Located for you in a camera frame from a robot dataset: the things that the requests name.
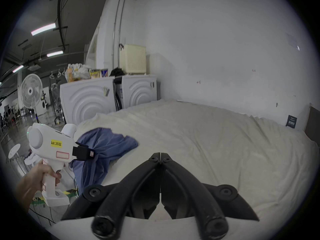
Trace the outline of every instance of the standing fan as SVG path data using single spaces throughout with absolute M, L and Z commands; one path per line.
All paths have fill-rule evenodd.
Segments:
M 41 100 L 41 95 L 42 95 L 42 82 L 40 77 L 38 77 L 36 74 L 27 75 L 21 84 L 20 97 L 21 97 L 23 106 L 25 106 L 28 109 L 34 109 L 35 118 L 38 123 L 39 123 L 39 120 L 38 120 L 38 115 L 36 111 L 36 106 Z

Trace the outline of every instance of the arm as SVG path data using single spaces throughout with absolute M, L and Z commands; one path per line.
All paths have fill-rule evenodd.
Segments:
M 38 162 L 23 178 L 18 182 L 14 191 L 14 196 L 27 212 L 37 190 L 41 191 L 41 181 L 43 174 L 47 173 L 56 178 L 56 186 L 60 182 L 61 174 L 55 173 L 51 166 Z

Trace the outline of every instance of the bed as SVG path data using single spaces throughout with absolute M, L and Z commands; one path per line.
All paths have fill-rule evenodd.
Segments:
M 304 132 L 173 99 L 96 114 L 78 126 L 74 139 L 97 127 L 139 142 L 112 164 L 102 185 L 120 182 L 153 153 L 165 152 L 202 183 L 234 186 L 260 222 L 227 218 L 224 239 L 269 238 L 298 208 L 319 166 L 319 147 Z M 152 219 L 163 216 L 156 210 Z

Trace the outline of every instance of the blue cloth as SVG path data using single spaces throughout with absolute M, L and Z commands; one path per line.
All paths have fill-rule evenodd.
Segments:
M 79 194 L 82 194 L 87 186 L 101 184 L 108 172 L 110 161 L 122 157 L 138 146 L 134 138 L 114 134 L 109 128 L 96 128 L 88 131 L 78 139 L 78 142 L 95 150 L 92 160 L 70 162 Z

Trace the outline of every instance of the finger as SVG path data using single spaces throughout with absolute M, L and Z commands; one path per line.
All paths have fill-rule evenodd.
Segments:
M 54 170 L 52 170 L 50 165 L 43 164 L 41 166 L 41 170 L 42 170 L 43 173 L 47 173 L 47 174 L 51 175 L 52 177 L 58 178 L 58 174 L 56 174 L 54 172 Z

